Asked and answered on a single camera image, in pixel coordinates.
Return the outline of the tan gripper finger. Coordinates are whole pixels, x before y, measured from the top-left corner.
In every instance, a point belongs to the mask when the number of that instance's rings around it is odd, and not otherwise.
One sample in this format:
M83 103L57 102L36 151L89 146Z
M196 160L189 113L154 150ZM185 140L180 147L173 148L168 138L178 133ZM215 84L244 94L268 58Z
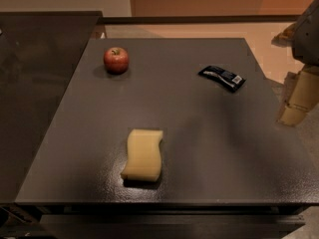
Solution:
M271 40L271 44L278 47L290 47L292 45L295 27L295 23L289 25Z
M297 126L318 104L319 67L305 65L298 73L287 74L277 121Z

